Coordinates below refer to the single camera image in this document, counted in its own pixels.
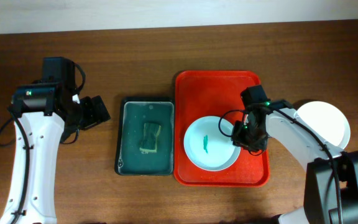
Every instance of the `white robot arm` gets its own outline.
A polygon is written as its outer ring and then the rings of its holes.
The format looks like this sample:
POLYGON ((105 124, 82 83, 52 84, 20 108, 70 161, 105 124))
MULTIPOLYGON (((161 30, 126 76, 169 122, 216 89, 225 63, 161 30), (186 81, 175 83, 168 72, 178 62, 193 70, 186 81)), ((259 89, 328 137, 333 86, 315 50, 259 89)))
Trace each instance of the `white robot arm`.
POLYGON ((42 79, 13 95, 8 110, 15 122, 16 153, 0 224, 57 222, 53 193, 59 144, 73 133, 76 141, 79 130, 110 119, 100 96, 78 98, 84 82, 85 73, 74 62, 45 58, 42 79), (75 67, 83 76, 78 88, 75 67))
POLYGON ((264 152, 268 138, 275 138, 306 171, 303 207, 280 215, 275 223, 358 223, 358 151, 347 153, 326 141, 287 101, 270 101, 260 85, 248 87, 241 98, 247 122, 236 121, 229 136, 233 144, 250 153, 264 152), (341 189, 339 181, 346 187, 341 189))

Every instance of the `black cable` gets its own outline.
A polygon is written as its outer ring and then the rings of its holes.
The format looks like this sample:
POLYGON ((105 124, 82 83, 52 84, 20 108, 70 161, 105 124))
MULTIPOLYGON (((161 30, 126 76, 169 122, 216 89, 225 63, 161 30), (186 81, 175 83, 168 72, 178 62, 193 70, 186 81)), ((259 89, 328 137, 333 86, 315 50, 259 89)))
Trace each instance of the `black cable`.
POLYGON ((27 185, 29 183, 29 170, 30 170, 30 144, 29 144, 29 140, 27 139, 27 135, 24 131, 24 128, 22 126, 22 124, 20 123, 20 121, 16 118, 15 114, 8 109, 12 119, 15 121, 17 127, 19 128, 22 136, 23 136, 23 140, 24 140, 24 150, 25 150, 25 169, 24 169, 24 180, 23 180, 23 189, 22 189, 22 196, 19 202, 19 208, 17 209, 16 212, 12 213, 12 215, 14 215, 13 221, 11 222, 11 224, 15 224, 20 215, 22 215, 22 210, 23 210, 23 206, 24 206, 24 201, 25 201, 25 195, 27 194, 27 185))
POLYGON ((262 155, 265 151, 266 151, 266 150, 261 150, 260 153, 258 153, 258 154, 253 154, 250 150, 248 150, 248 153, 249 153, 251 156, 260 156, 260 155, 262 155))
MULTIPOLYGON (((2 131, 6 128, 6 126, 13 121, 13 118, 9 118, 9 120, 7 120, 0 128, 0 135, 2 133, 2 131)), ((7 147, 10 146, 11 144, 15 143, 15 139, 13 139, 12 141, 8 142, 8 143, 0 143, 0 147, 7 147)))
POLYGON ((78 71, 80 71, 81 73, 81 76, 82 76, 82 84, 77 88, 75 89, 75 94, 80 94, 80 91, 82 90, 82 88, 84 87, 85 85, 85 72, 84 70, 82 70, 82 68, 77 64, 77 63, 74 63, 74 66, 78 69, 78 71))
POLYGON ((74 142, 76 142, 78 140, 79 135, 80 135, 80 130, 77 128, 77 130, 75 130, 75 138, 74 138, 74 140, 72 140, 71 142, 68 142, 68 143, 61 142, 60 144, 73 144, 74 142))
POLYGON ((232 135, 225 134, 225 133, 222 131, 222 129, 221 129, 221 121, 222 121, 222 119, 223 119, 227 114, 232 113, 232 112, 242 112, 242 113, 243 113, 243 115, 242 115, 242 122, 244 122, 244 119, 245 119, 245 111, 244 111, 244 110, 230 110, 230 111, 226 112, 223 116, 221 116, 221 119, 219 119, 219 123, 218 123, 219 131, 220 131, 224 136, 229 137, 229 138, 231 138, 232 135))

